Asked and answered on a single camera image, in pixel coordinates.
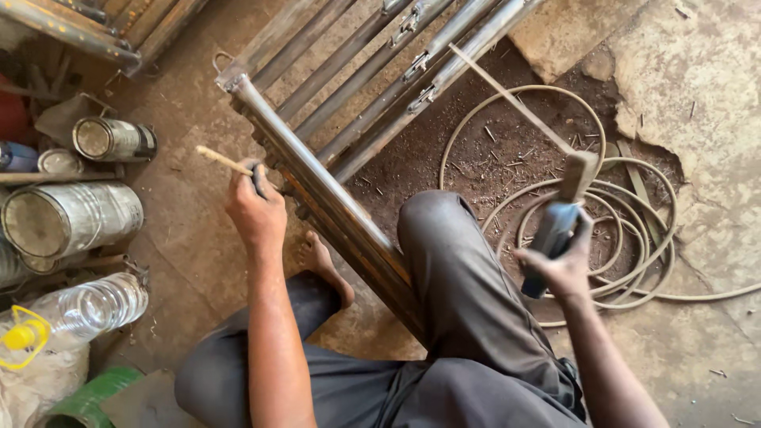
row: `tin can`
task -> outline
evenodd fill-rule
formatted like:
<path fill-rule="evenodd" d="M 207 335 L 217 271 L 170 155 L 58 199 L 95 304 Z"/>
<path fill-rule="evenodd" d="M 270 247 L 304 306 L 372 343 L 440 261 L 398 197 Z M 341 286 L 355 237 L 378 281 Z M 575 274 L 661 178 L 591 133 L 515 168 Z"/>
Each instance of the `tin can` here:
<path fill-rule="evenodd" d="M 43 152 L 37 160 L 40 172 L 61 174 L 84 171 L 84 163 L 74 153 L 66 149 L 50 149 Z"/>
<path fill-rule="evenodd" d="M 140 200 L 118 181 L 25 187 L 2 207 L 5 237 L 35 257 L 59 259 L 113 244 L 142 223 Z"/>
<path fill-rule="evenodd" d="M 21 263 L 13 245 L 0 237 L 0 288 L 12 286 L 32 276 L 33 273 Z"/>
<path fill-rule="evenodd" d="M 17 142 L 0 141 L 0 171 L 2 172 L 35 172 L 37 150 Z"/>
<path fill-rule="evenodd" d="M 61 269 L 65 269 L 72 264 L 86 260 L 88 258 L 88 253 L 72 254 L 60 259 L 35 257 L 28 254 L 21 254 L 19 257 L 21 258 L 21 263 L 23 263 L 31 272 L 34 272 L 37 275 L 49 275 L 58 272 Z"/>
<path fill-rule="evenodd" d="M 147 126 L 103 117 L 80 119 L 72 131 L 74 147 L 102 162 L 143 162 L 156 156 L 156 134 Z"/>

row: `plastic bottle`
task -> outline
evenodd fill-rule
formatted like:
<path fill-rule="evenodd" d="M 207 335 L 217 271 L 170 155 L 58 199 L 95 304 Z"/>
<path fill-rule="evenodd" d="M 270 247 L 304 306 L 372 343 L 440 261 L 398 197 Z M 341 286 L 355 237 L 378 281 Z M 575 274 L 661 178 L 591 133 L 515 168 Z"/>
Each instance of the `plastic bottle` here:
<path fill-rule="evenodd" d="M 140 318 L 148 307 L 148 291 L 131 273 L 114 273 L 22 306 L 13 307 L 15 325 L 0 337 L 0 365 L 14 369 L 43 348 L 76 349 Z M 16 355 L 8 358 L 9 353 Z"/>

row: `blue container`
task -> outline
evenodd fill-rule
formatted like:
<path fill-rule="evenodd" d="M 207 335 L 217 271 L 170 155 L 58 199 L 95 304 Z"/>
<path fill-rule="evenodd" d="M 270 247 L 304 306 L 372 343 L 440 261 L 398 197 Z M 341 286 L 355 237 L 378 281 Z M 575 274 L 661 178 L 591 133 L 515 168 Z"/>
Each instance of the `blue container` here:
<path fill-rule="evenodd" d="M 35 172 L 39 157 L 31 147 L 0 141 L 0 172 Z"/>

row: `hand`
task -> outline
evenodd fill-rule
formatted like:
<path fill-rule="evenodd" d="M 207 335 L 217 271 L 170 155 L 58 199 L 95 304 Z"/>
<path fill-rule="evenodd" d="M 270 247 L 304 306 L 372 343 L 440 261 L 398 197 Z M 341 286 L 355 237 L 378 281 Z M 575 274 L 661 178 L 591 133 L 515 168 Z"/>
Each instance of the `hand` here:
<path fill-rule="evenodd" d="M 233 220 L 249 257 L 282 258 L 285 225 L 285 200 L 264 175 L 264 165 L 253 159 L 240 161 L 244 168 L 253 169 L 253 177 L 233 171 L 224 210 Z M 262 196 L 256 193 L 257 184 Z"/>
<path fill-rule="evenodd" d="M 579 209 L 579 221 L 568 250 L 555 260 L 548 259 L 539 251 L 526 249 L 514 252 L 514 256 L 535 269 L 547 281 L 547 288 L 562 304 L 569 299 L 590 299 L 589 294 L 589 247 L 594 221 Z"/>

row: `metal hook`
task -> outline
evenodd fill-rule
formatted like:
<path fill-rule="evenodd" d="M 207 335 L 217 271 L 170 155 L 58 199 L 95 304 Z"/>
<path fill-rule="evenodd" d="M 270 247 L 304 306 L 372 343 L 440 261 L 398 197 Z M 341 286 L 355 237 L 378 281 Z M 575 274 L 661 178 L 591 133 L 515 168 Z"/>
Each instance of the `metal hook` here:
<path fill-rule="evenodd" d="M 226 53 L 224 50 L 220 50 L 217 53 L 214 54 L 212 57 L 212 66 L 214 67 L 214 70 L 217 70 L 217 74 L 221 74 L 222 71 L 220 71 L 219 67 L 217 66 L 217 58 L 220 56 L 223 56 L 225 58 L 229 58 L 231 61 L 235 60 L 235 57 L 230 55 L 229 53 Z"/>

